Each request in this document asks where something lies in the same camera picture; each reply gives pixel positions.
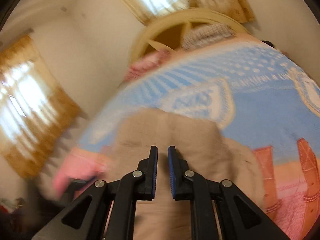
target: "beige cloth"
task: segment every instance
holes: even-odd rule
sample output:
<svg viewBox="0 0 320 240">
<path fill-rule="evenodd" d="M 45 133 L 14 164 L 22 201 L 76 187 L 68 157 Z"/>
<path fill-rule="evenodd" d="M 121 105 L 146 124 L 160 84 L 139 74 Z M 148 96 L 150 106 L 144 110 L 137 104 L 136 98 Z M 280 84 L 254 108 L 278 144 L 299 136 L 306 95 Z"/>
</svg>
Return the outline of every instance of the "beige cloth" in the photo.
<svg viewBox="0 0 320 240">
<path fill-rule="evenodd" d="M 172 199 L 167 152 L 175 145 L 190 169 L 206 179 L 230 179 L 258 206 L 263 204 L 263 178 L 248 147 L 223 138 L 215 122 L 144 109 L 123 121 L 111 153 L 114 167 L 107 181 L 120 179 L 158 147 L 156 198 L 138 201 L 135 239 L 191 239 L 189 201 Z"/>
</svg>

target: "printed bedspread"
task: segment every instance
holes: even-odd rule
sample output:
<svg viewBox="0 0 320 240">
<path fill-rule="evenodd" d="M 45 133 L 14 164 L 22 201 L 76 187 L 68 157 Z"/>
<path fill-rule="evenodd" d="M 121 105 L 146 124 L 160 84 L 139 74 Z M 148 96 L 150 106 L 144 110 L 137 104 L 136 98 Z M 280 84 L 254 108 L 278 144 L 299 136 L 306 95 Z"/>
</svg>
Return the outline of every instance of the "printed bedspread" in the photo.
<svg viewBox="0 0 320 240">
<path fill-rule="evenodd" d="M 214 120 L 225 137 L 249 146 L 264 177 L 268 216 L 302 239 L 320 211 L 320 90 L 277 50 L 257 42 L 171 63 L 126 87 L 79 141 L 101 153 L 119 122 L 142 107 Z"/>
</svg>

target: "bed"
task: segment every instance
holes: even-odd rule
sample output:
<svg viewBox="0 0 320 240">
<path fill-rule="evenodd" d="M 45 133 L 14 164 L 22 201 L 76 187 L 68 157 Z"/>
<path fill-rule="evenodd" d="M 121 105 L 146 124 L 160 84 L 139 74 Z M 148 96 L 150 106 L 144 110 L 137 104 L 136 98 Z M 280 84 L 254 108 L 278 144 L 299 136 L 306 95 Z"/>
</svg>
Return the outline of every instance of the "bed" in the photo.
<svg viewBox="0 0 320 240">
<path fill-rule="evenodd" d="M 201 24 L 228 24 L 236 36 L 190 52 L 181 38 Z M 119 123 L 144 107 L 215 121 L 225 137 L 250 147 L 263 175 L 267 215 L 302 239 L 320 212 L 320 90 L 285 55 L 235 20 L 190 9 L 156 20 L 137 38 L 131 61 L 162 48 L 164 66 L 128 84 L 82 135 L 76 149 L 107 153 Z"/>
</svg>

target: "bed headboard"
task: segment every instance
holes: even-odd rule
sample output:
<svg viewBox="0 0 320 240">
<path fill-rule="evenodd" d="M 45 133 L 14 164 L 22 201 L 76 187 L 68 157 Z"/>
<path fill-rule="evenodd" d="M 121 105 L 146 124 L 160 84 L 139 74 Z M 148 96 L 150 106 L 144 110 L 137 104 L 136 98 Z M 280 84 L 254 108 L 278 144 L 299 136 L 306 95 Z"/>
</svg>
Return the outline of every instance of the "bed headboard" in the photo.
<svg viewBox="0 0 320 240">
<path fill-rule="evenodd" d="M 238 33 L 248 33 L 236 20 L 205 8 L 178 11 L 153 21 L 132 46 L 131 62 L 163 48 L 176 50 L 190 29 L 203 24 L 225 23 Z"/>
</svg>

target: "metal pin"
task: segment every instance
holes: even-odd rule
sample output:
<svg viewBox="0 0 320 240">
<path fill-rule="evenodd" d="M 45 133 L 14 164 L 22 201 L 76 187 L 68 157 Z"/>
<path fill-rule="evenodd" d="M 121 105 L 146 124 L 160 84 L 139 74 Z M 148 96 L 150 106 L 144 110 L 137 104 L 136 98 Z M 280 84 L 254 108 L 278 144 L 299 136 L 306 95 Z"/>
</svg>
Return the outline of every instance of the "metal pin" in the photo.
<svg viewBox="0 0 320 240">
<path fill-rule="evenodd" d="M 142 171 L 134 171 L 133 173 L 132 173 L 132 175 L 134 176 L 134 177 L 141 177 L 142 176 Z"/>
<path fill-rule="evenodd" d="M 103 180 L 97 180 L 94 185 L 96 187 L 103 187 L 104 186 L 104 181 Z"/>
<path fill-rule="evenodd" d="M 231 182 L 230 180 L 228 180 L 228 179 L 224 179 L 224 180 L 222 181 L 222 185 L 223 185 L 224 187 L 231 187 L 231 186 L 232 186 L 232 182 Z"/>
<path fill-rule="evenodd" d="M 195 175 L 195 173 L 191 170 L 185 171 L 184 175 L 186 175 L 187 177 L 193 177 Z"/>
</svg>

